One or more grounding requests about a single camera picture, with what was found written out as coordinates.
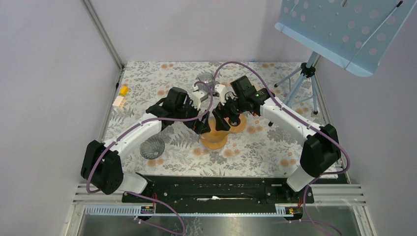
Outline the grey glass pitcher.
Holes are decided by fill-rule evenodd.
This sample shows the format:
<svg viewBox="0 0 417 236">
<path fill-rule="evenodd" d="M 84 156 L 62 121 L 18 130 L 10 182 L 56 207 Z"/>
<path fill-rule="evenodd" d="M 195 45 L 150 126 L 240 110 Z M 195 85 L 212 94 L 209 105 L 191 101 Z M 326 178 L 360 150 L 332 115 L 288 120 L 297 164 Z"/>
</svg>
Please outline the grey glass pitcher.
<svg viewBox="0 0 417 236">
<path fill-rule="evenodd" d="M 209 93 L 208 87 L 210 89 L 212 89 L 216 85 L 216 81 L 214 80 L 213 74 L 208 73 L 208 72 L 201 73 L 201 74 L 197 75 L 196 80 L 204 82 L 205 84 L 207 84 L 207 86 L 205 86 L 203 84 L 197 84 L 198 89 L 203 90 L 206 93 Z"/>
</svg>

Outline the brown paper coffee filter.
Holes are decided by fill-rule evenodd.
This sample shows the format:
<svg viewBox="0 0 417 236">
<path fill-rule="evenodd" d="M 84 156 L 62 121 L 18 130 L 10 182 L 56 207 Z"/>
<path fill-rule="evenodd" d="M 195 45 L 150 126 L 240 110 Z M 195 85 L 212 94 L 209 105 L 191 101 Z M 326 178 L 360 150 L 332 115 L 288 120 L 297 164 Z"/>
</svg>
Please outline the brown paper coffee filter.
<svg viewBox="0 0 417 236">
<path fill-rule="evenodd" d="M 203 140 L 208 141 L 209 143 L 220 143 L 227 141 L 229 132 L 224 130 L 216 130 L 215 118 L 209 118 L 208 125 L 210 127 L 210 131 L 201 135 Z"/>
</svg>

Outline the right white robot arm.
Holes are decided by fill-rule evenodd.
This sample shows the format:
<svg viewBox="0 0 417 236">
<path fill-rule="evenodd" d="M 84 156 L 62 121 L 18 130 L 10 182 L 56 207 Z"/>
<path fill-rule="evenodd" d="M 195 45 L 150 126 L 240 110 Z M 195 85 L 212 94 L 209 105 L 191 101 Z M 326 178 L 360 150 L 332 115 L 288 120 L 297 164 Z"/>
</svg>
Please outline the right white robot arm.
<svg viewBox="0 0 417 236">
<path fill-rule="evenodd" d="M 301 190 L 315 178 L 321 176 L 340 157 L 337 147 L 338 137 L 335 127 L 330 124 L 320 126 L 283 104 L 267 88 L 257 90 L 246 76 L 231 83 L 232 97 L 222 85 L 214 86 L 220 98 L 212 110 L 217 131 L 228 131 L 238 123 L 242 113 L 261 116 L 277 124 L 302 145 L 300 165 L 287 178 L 287 186 L 282 189 L 284 200 L 293 203 L 301 197 Z"/>
</svg>

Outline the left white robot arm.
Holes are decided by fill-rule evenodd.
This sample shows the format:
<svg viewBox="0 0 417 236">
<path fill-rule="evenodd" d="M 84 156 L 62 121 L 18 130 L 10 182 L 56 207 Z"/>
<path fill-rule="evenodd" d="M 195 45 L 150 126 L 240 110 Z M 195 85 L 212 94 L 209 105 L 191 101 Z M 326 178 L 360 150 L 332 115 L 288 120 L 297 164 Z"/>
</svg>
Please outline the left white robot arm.
<svg viewBox="0 0 417 236">
<path fill-rule="evenodd" d="M 196 133 L 209 130 L 209 109 L 200 113 L 201 102 L 213 100 L 213 92 L 194 87 L 187 91 L 173 87 L 166 97 L 148 107 L 142 117 L 125 131 L 104 142 L 91 141 L 86 149 L 81 176 L 87 181 L 86 190 L 92 194 L 103 192 L 110 195 L 116 191 L 133 192 L 140 202 L 152 197 L 152 188 L 140 174 L 124 172 L 122 159 L 152 136 L 175 122 L 181 122 Z"/>
</svg>

